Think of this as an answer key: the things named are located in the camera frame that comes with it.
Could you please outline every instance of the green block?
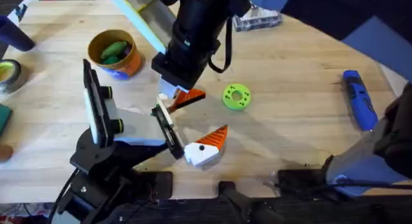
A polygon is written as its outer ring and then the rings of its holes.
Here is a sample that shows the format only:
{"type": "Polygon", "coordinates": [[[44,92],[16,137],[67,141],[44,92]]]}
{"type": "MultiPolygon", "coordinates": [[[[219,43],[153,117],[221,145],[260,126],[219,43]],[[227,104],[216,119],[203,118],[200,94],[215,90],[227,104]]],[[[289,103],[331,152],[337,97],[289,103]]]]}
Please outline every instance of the green block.
{"type": "Polygon", "coordinates": [[[0,135],[5,130],[5,127],[11,115],[12,110],[9,107],[0,104],[0,135]]]}

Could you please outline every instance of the orange and white object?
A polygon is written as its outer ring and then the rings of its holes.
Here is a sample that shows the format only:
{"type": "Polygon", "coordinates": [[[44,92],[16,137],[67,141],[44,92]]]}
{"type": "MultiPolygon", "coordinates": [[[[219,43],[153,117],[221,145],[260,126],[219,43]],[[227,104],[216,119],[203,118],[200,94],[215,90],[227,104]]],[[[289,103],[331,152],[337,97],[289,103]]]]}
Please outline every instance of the orange and white object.
{"type": "Polygon", "coordinates": [[[201,166],[219,156],[226,141],[228,126],[225,125],[185,147],[185,158],[193,166],[201,166]]]}

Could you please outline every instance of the blue object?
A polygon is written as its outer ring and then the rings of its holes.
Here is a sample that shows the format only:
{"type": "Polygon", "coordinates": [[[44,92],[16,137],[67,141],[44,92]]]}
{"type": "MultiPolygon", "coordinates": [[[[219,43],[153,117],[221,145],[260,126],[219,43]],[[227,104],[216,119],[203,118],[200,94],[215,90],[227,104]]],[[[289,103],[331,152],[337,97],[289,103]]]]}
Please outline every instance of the blue object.
{"type": "Polygon", "coordinates": [[[350,106],[360,129],[371,131],[378,123],[378,116],[372,106],[368,91],[356,70],[346,70],[343,73],[343,81],[346,87],[350,106]]]}
{"type": "Polygon", "coordinates": [[[115,79],[119,79],[119,80],[130,79],[130,76],[127,73],[121,72],[119,70],[112,70],[112,69],[107,69],[107,68],[104,68],[104,67],[100,67],[100,68],[102,70],[108,72],[115,79]]]}
{"type": "Polygon", "coordinates": [[[31,38],[3,15],[0,16],[0,41],[20,51],[29,51],[35,45],[31,38]]]}

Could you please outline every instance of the green object in cup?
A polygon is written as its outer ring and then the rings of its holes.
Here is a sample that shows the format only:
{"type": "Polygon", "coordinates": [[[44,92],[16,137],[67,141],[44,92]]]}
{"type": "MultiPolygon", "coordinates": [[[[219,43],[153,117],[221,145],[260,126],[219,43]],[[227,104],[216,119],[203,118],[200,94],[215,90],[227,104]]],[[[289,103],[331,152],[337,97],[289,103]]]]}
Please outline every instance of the green object in cup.
{"type": "Polygon", "coordinates": [[[118,62],[119,62],[119,59],[117,56],[110,56],[106,60],[103,61],[103,64],[114,64],[118,62]]]}
{"type": "Polygon", "coordinates": [[[102,60],[109,58],[110,56],[116,56],[123,51],[123,49],[127,46],[126,41],[117,41],[113,44],[109,45],[106,49],[103,50],[100,58],[102,60]]]}

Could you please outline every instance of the green gear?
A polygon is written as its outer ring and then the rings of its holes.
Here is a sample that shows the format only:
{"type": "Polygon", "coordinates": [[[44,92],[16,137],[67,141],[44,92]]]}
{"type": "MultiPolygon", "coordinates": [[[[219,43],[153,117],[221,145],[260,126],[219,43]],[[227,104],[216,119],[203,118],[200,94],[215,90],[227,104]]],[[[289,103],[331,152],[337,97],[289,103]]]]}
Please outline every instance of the green gear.
{"type": "Polygon", "coordinates": [[[252,95],[249,89],[242,84],[230,84],[223,91],[223,103],[234,111],[243,111],[250,103],[252,95]],[[239,100],[235,100],[233,94],[237,93],[239,100]]]}

